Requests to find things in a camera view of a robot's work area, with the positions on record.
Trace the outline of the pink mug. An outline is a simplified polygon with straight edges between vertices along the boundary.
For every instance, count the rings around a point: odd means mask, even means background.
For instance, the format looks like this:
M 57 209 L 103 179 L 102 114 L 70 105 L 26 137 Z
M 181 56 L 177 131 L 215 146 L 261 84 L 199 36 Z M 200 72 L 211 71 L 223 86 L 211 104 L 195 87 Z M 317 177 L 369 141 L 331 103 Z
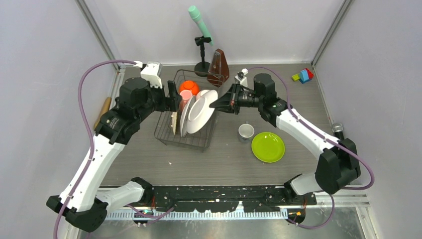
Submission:
M 185 105 L 191 99 L 193 94 L 190 90 L 182 90 L 182 91 L 180 91 L 180 96 L 182 97 L 182 100 L 180 102 L 180 111 L 182 112 Z

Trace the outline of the orange bowl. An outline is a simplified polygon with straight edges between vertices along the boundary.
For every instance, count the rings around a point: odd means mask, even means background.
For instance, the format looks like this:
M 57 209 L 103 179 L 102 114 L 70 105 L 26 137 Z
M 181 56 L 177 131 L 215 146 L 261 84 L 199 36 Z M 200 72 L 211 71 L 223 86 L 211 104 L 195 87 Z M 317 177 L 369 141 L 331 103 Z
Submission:
M 179 86 L 179 92 L 183 90 L 190 91 L 193 95 L 197 95 L 200 92 L 200 87 L 197 82 L 192 80 L 186 80 L 181 83 Z

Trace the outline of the white printed round plate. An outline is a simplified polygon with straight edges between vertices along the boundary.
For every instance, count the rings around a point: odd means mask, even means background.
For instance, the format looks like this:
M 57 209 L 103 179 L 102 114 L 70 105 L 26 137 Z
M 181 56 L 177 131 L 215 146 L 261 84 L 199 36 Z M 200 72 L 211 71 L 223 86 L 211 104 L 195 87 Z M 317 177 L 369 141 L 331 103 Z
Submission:
M 196 97 L 192 96 L 184 105 L 181 117 L 180 117 L 180 136 L 185 137 L 187 134 L 187 121 L 189 112 L 196 101 Z

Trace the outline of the green rimmed white plate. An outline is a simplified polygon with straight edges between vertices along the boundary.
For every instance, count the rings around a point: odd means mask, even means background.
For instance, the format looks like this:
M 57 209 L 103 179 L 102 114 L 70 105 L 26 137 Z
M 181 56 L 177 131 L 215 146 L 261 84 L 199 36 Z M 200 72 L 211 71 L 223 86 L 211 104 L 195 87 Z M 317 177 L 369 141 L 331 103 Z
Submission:
M 217 99 L 218 92 L 209 90 L 194 102 L 187 117 L 187 133 L 196 133 L 205 126 L 214 113 L 211 103 Z

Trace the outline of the black wire dish rack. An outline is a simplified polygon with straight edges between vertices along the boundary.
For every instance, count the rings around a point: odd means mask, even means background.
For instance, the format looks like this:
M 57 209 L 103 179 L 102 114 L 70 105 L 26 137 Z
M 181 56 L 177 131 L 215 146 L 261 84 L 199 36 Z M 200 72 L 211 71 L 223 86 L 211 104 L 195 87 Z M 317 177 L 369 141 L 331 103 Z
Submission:
M 174 81 L 177 87 L 181 86 L 184 81 L 192 80 L 198 83 L 202 90 L 216 90 L 219 92 L 217 86 L 211 84 L 206 78 L 199 77 L 195 71 L 179 69 L 175 76 Z M 172 119 L 171 112 L 163 112 L 160 114 L 158 122 L 154 130 L 154 136 L 164 145 L 172 145 L 177 147 L 189 148 L 192 150 L 205 151 L 211 143 L 213 132 L 215 129 L 216 122 L 218 120 L 218 112 L 214 112 L 208 122 L 198 132 L 193 134 L 187 133 L 184 137 L 180 135 L 180 116 L 181 112 L 178 113 L 177 118 L 177 130 L 173 133 L 171 127 Z

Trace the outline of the woven bamboo plate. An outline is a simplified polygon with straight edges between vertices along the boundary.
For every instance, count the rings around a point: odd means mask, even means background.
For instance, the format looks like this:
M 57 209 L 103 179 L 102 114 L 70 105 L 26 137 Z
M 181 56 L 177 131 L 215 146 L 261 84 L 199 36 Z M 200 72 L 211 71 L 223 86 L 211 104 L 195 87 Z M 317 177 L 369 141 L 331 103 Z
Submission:
M 176 135 L 177 132 L 177 122 L 178 122 L 178 112 L 172 112 L 171 114 L 171 129 L 173 135 Z

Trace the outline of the white bowl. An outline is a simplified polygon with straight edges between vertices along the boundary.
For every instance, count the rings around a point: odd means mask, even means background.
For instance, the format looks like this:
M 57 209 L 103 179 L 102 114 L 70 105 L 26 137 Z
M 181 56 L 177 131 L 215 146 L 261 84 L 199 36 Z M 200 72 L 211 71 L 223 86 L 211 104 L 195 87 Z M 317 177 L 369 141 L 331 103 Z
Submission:
M 204 94 L 206 94 L 207 92 L 209 92 L 209 90 L 201 90 L 196 94 L 196 99 L 198 100 L 199 98 L 201 98 Z

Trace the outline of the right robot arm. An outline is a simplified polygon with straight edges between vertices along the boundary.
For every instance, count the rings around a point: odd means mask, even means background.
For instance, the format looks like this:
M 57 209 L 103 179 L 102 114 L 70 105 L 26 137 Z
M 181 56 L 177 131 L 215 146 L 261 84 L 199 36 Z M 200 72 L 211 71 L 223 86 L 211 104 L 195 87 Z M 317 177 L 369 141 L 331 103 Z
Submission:
M 269 74 L 257 74 L 253 89 L 232 84 L 210 107 L 230 114 L 238 114 L 241 107 L 257 108 L 265 121 L 288 133 L 317 158 L 314 173 L 300 174 L 284 184 L 284 198 L 290 204 L 297 204 L 310 192 L 335 194 L 361 175 L 355 143 L 343 139 L 341 133 L 327 134 L 301 117 L 277 97 L 275 82 Z

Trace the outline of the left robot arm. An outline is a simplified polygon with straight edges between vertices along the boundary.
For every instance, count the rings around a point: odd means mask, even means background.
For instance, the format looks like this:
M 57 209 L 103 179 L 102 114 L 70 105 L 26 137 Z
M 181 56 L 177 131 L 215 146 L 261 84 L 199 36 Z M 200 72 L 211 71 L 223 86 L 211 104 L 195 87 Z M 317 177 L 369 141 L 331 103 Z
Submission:
M 91 147 L 69 186 L 47 200 L 47 207 L 61 213 L 66 221 L 88 233 L 98 229 L 106 216 L 131 203 L 147 206 L 153 186 L 140 177 L 108 193 L 98 193 L 116 157 L 153 112 L 175 112 L 182 97 L 176 83 L 168 81 L 169 94 L 141 78 L 130 78 L 119 89 L 113 108 L 101 116 Z

